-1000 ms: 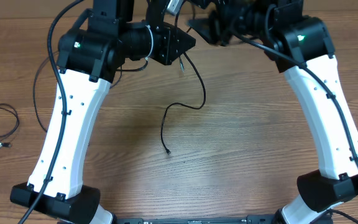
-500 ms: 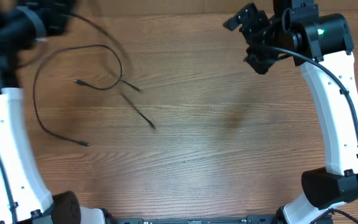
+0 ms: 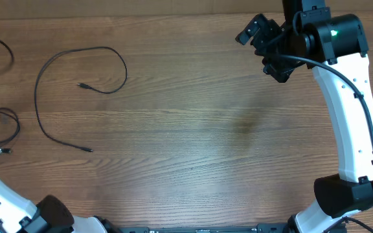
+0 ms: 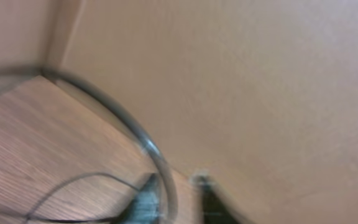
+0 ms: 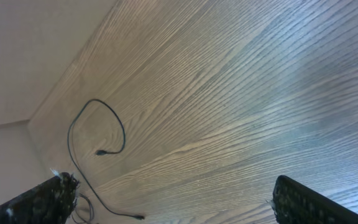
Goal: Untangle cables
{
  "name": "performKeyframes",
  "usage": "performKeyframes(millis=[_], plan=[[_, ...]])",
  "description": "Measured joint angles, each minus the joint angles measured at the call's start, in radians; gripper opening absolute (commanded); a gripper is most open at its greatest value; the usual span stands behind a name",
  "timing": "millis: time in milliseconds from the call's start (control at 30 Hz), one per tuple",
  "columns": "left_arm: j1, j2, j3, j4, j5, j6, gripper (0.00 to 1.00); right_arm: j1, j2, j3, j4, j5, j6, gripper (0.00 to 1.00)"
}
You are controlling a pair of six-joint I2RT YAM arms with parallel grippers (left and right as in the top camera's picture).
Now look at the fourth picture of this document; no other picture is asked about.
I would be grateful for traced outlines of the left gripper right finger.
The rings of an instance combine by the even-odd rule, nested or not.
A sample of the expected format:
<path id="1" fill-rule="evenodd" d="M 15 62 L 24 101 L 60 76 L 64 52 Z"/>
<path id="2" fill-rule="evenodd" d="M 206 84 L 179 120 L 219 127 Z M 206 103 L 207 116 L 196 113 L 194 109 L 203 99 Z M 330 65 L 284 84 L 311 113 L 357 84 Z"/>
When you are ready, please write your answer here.
<path id="1" fill-rule="evenodd" d="M 200 189 L 201 214 L 204 224 L 240 224 L 232 215 L 227 205 L 220 199 L 213 181 L 205 175 L 193 178 L 195 185 Z"/>

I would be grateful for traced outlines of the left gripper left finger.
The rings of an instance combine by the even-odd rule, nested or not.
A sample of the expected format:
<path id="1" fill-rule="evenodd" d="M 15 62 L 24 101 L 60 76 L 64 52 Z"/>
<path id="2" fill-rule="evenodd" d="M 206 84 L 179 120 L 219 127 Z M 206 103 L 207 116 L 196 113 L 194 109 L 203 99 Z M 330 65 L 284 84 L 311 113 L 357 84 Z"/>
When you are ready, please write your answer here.
<path id="1" fill-rule="evenodd" d="M 160 183 L 157 174 L 150 174 L 127 207 L 112 223 L 159 224 Z"/>

